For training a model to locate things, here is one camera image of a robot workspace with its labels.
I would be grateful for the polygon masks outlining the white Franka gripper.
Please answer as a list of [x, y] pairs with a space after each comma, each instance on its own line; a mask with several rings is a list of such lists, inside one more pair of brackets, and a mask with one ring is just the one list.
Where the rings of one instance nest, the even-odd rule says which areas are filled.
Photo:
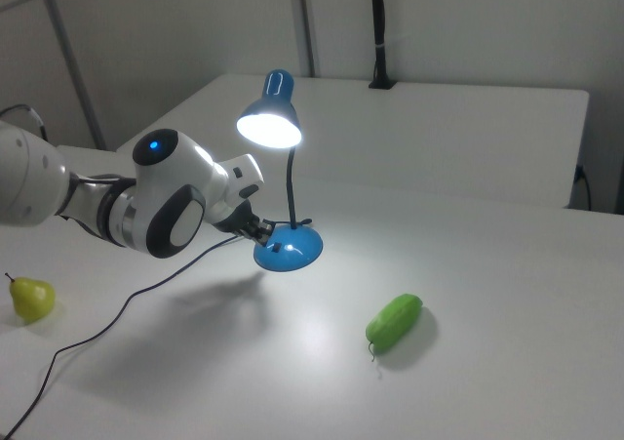
[[213, 227], [224, 233], [252, 238], [256, 245], [265, 247], [277, 222], [260, 219], [252, 209], [250, 200], [244, 200], [226, 219], [213, 224]]

